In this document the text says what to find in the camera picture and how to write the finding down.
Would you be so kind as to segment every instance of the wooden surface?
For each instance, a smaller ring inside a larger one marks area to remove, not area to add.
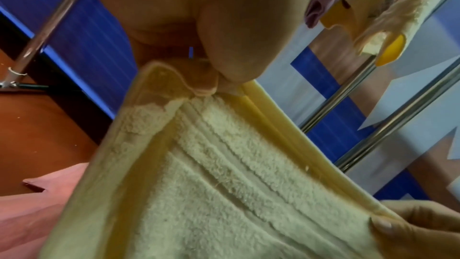
[[[0,77],[9,66],[0,51]],[[28,193],[23,179],[88,162],[96,148],[50,97],[0,93],[0,196]]]

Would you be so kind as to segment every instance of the adult hand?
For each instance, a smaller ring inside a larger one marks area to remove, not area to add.
[[[101,2],[124,28],[139,66],[186,60],[193,47],[196,61],[208,61],[222,86],[261,75],[303,21],[309,0]]]
[[[385,258],[460,258],[460,213],[432,201],[388,200],[383,204],[405,220],[372,218]]]

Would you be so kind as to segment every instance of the pink blanket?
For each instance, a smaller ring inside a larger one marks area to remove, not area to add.
[[[88,163],[25,179],[40,193],[0,197],[0,259],[35,259]]]

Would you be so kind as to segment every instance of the yellow towel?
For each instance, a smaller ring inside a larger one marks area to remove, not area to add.
[[[321,18],[326,28],[341,25],[358,53],[377,55],[376,65],[395,61],[441,0],[342,0]]]
[[[40,258],[382,258],[369,216],[398,217],[256,82],[194,97],[183,81],[140,72]]]

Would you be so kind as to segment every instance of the fingernail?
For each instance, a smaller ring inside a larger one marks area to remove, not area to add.
[[[392,235],[393,234],[393,226],[390,221],[379,218],[379,217],[372,217],[371,218],[372,224],[374,227],[381,233]]]

